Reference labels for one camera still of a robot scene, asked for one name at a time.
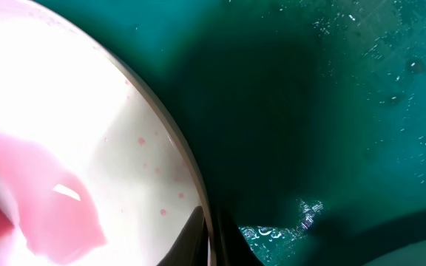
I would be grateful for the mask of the light blue plate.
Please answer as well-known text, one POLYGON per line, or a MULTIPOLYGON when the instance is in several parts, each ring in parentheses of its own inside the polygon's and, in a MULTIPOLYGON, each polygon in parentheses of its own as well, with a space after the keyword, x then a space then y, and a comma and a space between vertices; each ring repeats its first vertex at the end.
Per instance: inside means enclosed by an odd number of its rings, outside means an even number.
POLYGON ((387 253, 364 266, 426 266, 426 240, 387 253))

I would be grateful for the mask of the white plate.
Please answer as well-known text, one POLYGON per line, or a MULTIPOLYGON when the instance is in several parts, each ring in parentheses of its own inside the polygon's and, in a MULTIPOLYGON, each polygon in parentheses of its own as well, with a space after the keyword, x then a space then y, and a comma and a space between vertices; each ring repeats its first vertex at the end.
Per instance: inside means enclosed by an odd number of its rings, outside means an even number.
POLYGON ((0 1, 0 265, 158 265, 197 177, 160 103, 34 1, 0 1))

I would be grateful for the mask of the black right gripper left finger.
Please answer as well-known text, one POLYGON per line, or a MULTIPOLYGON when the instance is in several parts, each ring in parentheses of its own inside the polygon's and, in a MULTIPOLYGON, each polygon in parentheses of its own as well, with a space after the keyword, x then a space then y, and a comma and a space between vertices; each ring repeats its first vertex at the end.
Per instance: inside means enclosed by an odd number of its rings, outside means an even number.
POLYGON ((207 266, 207 264, 208 230, 203 209, 197 206, 158 266, 207 266))

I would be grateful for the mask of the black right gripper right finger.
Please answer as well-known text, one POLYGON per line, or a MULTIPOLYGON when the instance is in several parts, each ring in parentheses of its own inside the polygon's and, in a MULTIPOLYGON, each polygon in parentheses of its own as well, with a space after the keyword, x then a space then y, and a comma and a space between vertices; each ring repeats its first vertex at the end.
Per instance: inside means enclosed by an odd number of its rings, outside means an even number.
POLYGON ((263 266, 225 211, 214 214, 214 251, 217 266, 263 266))

